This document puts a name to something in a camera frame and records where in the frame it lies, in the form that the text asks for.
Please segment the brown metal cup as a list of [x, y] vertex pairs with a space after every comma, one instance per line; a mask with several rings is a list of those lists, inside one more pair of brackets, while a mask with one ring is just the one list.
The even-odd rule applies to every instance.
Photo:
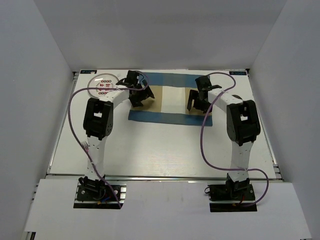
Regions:
[[232, 96], [233, 96], [234, 98], [237, 98], [237, 99], [242, 100], [242, 98], [241, 98], [240, 96], [236, 95], [236, 94], [233, 94]]

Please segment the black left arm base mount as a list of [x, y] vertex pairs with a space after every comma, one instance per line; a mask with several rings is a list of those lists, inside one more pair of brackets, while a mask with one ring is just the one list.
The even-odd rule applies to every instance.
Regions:
[[78, 184], [73, 203], [74, 209], [120, 210], [115, 194], [123, 206], [126, 196], [124, 185], [112, 185], [113, 191], [106, 185], [100, 192], [94, 192]]

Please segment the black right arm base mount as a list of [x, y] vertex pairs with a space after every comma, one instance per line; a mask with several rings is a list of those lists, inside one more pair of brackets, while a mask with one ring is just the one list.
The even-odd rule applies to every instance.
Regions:
[[257, 212], [256, 196], [252, 184], [249, 188], [241, 190], [232, 195], [227, 191], [225, 184], [211, 184], [204, 189], [209, 197], [209, 208], [211, 213], [240, 213]]

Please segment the white plate with red print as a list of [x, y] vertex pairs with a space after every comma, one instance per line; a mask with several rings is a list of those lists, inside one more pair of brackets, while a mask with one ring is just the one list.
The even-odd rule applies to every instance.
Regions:
[[118, 81], [119, 78], [111, 73], [98, 74], [88, 82], [87, 87], [90, 88], [87, 90], [88, 94], [92, 98], [105, 96]]

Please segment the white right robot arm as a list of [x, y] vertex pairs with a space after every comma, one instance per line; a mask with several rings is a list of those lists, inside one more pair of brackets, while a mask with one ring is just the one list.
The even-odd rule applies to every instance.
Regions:
[[251, 149], [261, 133], [256, 104], [213, 85], [209, 76], [195, 79], [197, 90], [189, 92], [187, 109], [195, 108], [208, 117], [213, 106], [226, 113], [226, 131], [232, 143], [231, 163], [227, 169], [226, 195], [236, 200], [250, 184], [248, 168]]

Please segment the blue tan white cloth napkin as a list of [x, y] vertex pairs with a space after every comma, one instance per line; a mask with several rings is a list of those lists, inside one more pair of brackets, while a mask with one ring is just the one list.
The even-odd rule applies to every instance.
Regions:
[[147, 72], [148, 85], [154, 98], [142, 101], [142, 107], [132, 107], [128, 120], [144, 123], [201, 126], [205, 114], [187, 109], [189, 93], [197, 90], [199, 74]]

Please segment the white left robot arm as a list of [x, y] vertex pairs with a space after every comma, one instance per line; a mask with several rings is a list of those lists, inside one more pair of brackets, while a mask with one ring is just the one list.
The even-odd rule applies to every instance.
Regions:
[[82, 146], [89, 158], [85, 177], [79, 178], [80, 185], [88, 189], [90, 196], [96, 200], [106, 193], [104, 153], [107, 138], [113, 130], [115, 108], [125, 100], [129, 100], [134, 108], [142, 107], [142, 101], [155, 97], [146, 75], [140, 71], [129, 70], [123, 79], [109, 73], [104, 76], [104, 73], [99, 74], [88, 84], [91, 98], [87, 102], [83, 121], [87, 142]]

